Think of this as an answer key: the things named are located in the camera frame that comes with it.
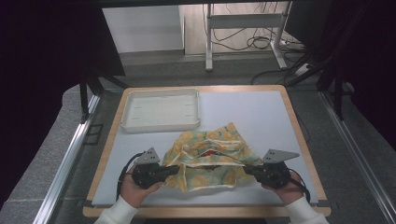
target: white tray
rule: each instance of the white tray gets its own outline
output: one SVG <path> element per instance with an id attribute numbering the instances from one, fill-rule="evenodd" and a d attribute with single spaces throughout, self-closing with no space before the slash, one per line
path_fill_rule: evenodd
<path id="1" fill-rule="evenodd" d="M 196 89 L 132 91 L 122 114 L 127 133 L 182 132 L 199 127 L 199 93 Z"/>

